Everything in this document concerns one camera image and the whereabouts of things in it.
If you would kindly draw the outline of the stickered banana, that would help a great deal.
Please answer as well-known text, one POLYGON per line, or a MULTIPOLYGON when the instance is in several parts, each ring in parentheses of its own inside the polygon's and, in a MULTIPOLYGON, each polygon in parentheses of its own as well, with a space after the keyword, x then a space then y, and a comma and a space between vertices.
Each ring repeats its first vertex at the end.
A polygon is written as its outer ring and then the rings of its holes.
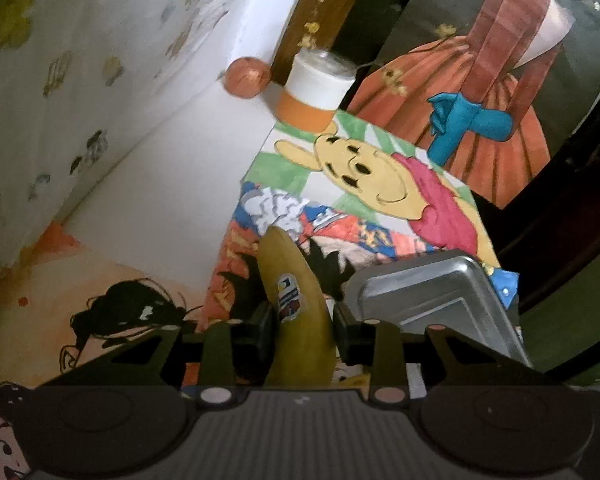
POLYGON ((270 226, 260 239, 257 264, 279 322, 275 356, 265 385, 281 389, 329 387, 336 366, 332 319, 303 252, 286 231, 270 226))

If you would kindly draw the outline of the metal baking tray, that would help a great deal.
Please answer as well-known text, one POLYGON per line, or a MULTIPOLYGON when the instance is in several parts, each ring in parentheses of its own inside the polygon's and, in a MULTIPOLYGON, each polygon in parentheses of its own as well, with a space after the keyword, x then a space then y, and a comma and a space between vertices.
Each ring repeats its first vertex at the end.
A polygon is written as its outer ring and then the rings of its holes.
POLYGON ((495 287, 477 259, 454 249, 359 270, 344 286, 343 299, 359 321, 389 322, 410 334, 445 325, 528 365, 499 295, 510 299, 516 291, 510 278, 495 287))

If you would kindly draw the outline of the colourful anime comic poster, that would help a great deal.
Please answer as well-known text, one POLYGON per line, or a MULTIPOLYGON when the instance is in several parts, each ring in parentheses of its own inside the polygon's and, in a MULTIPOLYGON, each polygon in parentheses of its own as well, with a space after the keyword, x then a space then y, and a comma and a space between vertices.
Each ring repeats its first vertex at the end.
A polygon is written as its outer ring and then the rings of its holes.
POLYGON ((278 337, 234 352, 238 380, 289 389, 370 388, 365 364, 343 361, 332 336, 335 302, 355 272, 446 247, 388 230, 354 214, 246 182, 223 236, 198 332, 221 321, 248 322, 276 307, 278 337))

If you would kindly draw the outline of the two boys cartoon poster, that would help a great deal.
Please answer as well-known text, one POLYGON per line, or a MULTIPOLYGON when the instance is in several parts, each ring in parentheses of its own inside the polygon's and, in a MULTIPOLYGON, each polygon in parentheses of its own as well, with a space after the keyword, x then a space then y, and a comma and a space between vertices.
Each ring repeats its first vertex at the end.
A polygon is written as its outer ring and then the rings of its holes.
POLYGON ((196 322, 187 287, 115 263, 52 223, 0 273, 0 479, 31 467, 12 431, 35 387, 161 326, 196 322))

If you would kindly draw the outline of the winnie the pooh drawing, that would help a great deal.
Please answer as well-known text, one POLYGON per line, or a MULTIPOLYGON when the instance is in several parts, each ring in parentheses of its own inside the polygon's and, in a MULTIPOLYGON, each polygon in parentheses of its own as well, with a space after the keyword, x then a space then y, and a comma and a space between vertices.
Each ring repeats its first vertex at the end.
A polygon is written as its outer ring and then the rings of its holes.
POLYGON ((373 223, 432 248, 498 266, 468 186, 426 152, 337 112, 321 133, 276 122, 245 179, 373 223))

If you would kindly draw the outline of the white cartoon-print cloth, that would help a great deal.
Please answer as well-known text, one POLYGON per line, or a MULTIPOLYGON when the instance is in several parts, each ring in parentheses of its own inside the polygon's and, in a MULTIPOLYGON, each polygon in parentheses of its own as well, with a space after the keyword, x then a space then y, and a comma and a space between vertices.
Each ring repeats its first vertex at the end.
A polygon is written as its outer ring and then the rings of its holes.
POLYGON ((238 0, 0 0, 0 275, 204 84, 238 0))

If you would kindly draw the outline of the dried yellow flower sprig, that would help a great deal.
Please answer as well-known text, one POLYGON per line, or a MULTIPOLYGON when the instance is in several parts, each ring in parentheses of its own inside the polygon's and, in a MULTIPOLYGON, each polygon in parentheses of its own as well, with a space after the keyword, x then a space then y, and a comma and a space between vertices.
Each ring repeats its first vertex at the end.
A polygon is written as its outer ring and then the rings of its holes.
POLYGON ((436 32, 440 25, 463 27, 452 18, 436 18, 426 0, 356 0, 330 50, 362 65, 361 81, 397 56, 443 38, 436 32))

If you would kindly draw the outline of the white orange jar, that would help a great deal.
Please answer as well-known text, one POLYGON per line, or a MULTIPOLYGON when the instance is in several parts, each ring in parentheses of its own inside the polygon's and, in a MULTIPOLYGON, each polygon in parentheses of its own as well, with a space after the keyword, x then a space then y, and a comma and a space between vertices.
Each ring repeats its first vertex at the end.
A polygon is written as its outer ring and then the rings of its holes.
POLYGON ((309 133, 321 133, 355 82, 356 65, 322 49, 301 48, 294 56, 276 118, 309 133))

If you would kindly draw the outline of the girl orange dress poster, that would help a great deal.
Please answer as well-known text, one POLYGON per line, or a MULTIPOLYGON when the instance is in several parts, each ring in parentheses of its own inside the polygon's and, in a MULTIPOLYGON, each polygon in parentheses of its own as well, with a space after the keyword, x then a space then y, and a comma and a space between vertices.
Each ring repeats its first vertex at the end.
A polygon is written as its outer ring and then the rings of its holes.
POLYGON ((411 0, 380 59, 349 112, 502 208, 600 94, 600 0, 411 0))

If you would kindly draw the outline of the brown wooden door frame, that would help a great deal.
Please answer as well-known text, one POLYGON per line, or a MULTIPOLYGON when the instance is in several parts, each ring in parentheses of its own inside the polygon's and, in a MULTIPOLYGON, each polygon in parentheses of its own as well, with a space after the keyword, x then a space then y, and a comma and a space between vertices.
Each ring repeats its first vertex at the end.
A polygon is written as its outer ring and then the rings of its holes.
POLYGON ((355 0, 297 0, 275 52, 272 79, 283 84, 303 47, 329 49, 355 0))

